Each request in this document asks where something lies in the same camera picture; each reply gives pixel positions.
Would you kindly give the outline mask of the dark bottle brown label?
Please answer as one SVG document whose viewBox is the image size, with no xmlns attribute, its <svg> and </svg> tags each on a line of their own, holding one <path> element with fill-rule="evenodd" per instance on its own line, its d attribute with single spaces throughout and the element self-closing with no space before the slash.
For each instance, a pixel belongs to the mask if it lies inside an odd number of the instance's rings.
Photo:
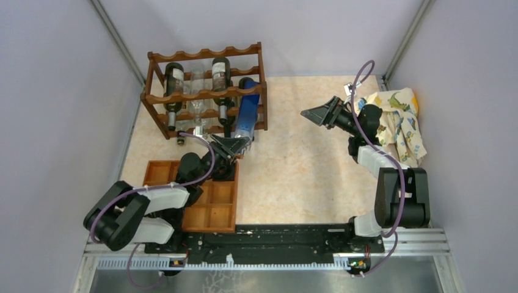
<svg viewBox="0 0 518 293">
<path fill-rule="evenodd" d="M 171 62 L 166 65 L 166 87 L 164 96 L 167 97 L 173 93 L 183 93 L 184 87 L 184 68 L 181 64 Z M 177 113 L 182 109 L 182 102 L 165 103 L 164 105 L 168 116 L 167 129 L 169 131 L 176 130 Z"/>
</svg>

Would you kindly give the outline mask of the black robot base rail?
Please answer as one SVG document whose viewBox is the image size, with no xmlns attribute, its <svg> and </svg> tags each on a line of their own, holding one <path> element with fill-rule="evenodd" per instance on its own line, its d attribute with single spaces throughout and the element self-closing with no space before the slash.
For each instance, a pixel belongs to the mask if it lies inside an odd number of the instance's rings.
<svg viewBox="0 0 518 293">
<path fill-rule="evenodd" d="M 351 223 L 236 225 L 234 233 L 174 233 L 148 254 L 188 253 L 188 264 L 327 264 L 336 253 L 383 253 L 382 238 L 355 235 Z"/>
</svg>

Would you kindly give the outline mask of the blue square glass bottle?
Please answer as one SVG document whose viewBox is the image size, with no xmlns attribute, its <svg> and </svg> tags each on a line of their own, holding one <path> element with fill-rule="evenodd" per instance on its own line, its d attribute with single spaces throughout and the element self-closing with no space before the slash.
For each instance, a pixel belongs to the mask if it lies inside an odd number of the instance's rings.
<svg viewBox="0 0 518 293">
<path fill-rule="evenodd" d="M 247 151 L 251 148 L 251 144 L 254 139 L 255 124 L 258 117 L 259 99 L 259 94 L 244 95 L 241 98 L 239 114 L 233 136 L 249 138 L 249 142 L 245 146 L 244 151 Z"/>
</svg>

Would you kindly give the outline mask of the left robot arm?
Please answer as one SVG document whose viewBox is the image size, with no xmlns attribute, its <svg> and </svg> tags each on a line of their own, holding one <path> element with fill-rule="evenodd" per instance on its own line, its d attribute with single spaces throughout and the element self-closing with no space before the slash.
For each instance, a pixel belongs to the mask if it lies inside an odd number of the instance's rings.
<svg viewBox="0 0 518 293">
<path fill-rule="evenodd" d="M 183 212 L 192 206 L 202 196 L 203 184 L 228 173 L 252 142 L 248 136 L 213 134 L 211 138 L 209 142 L 198 137 L 207 148 L 206 154 L 184 154 L 176 177 L 165 184 L 134 187 L 124 180 L 115 182 L 84 218 L 90 240 L 112 251 L 130 243 L 155 243 L 169 253 L 178 251 L 183 245 L 182 234 L 168 220 L 148 215 L 167 210 Z"/>
</svg>

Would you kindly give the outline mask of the clear liquor bottle black cap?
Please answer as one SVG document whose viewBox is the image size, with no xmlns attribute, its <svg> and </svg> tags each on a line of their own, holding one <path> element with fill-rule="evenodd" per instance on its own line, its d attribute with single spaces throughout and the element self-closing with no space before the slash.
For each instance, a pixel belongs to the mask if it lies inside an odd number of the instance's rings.
<svg viewBox="0 0 518 293">
<path fill-rule="evenodd" d="M 190 120 L 180 120 L 177 121 L 176 124 L 176 132 L 186 132 L 191 127 L 191 121 Z M 178 146 L 184 146 L 186 143 L 186 138 L 177 135 L 177 145 Z"/>
</svg>

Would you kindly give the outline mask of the tall green wine bottle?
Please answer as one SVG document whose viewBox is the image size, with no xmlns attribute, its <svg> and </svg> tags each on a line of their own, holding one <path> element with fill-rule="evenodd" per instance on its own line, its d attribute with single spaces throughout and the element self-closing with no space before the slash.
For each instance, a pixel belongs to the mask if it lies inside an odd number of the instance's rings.
<svg viewBox="0 0 518 293">
<path fill-rule="evenodd" d="M 212 61 L 211 69 L 212 91 L 223 92 L 230 86 L 230 61 L 226 57 L 217 57 Z M 218 96 L 213 99 L 219 110 L 218 121 L 221 125 L 228 124 L 227 111 L 230 105 L 230 97 Z"/>
</svg>

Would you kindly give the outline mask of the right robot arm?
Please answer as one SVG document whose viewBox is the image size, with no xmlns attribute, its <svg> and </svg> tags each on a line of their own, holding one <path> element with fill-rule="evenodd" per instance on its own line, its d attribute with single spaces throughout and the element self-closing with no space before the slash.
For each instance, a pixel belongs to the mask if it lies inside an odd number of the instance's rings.
<svg viewBox="0 0 518 293">
<path fill-rule="evenodd" d="M 397 162 L 376 137 L 382 109 L 367 104 L 354 115 L 350 105 L 334 96 L 322 106 L 303 110 L 301 115 L 318 126 L 348 132 L 349 155 L 377 180 L 373 210 L 353 217 L 354 228 L 344 235 L 347 249 L 361 251 L 368 237 L 388 234 L 394 227 L 426 227 L 431 215 L 426 171 Z"/>
</svg>

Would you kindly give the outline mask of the green wine bottle white label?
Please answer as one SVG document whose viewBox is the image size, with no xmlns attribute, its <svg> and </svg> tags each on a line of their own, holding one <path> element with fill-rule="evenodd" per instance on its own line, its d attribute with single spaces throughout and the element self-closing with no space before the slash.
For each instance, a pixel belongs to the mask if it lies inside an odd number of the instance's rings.
<svg viewBox="0 0 518 293">
<path fill-rule="evenodd" d="M 224 110 L 224 114 L 223 114 L 223 118 L 222 118 L 222 125 L 224 127 L 224 137 L 226 138 L 230 138 L 232 136 L 232 126 L 234 125 L 235 123 L 235 120 L 236 120 L 236 116 L 229 116 L 228 115 L 228 110 L 230 108 L 233 108 L 235 107 L 235 103 L 233 101 L 227 103 L 223 110 Z"/>
</svg>

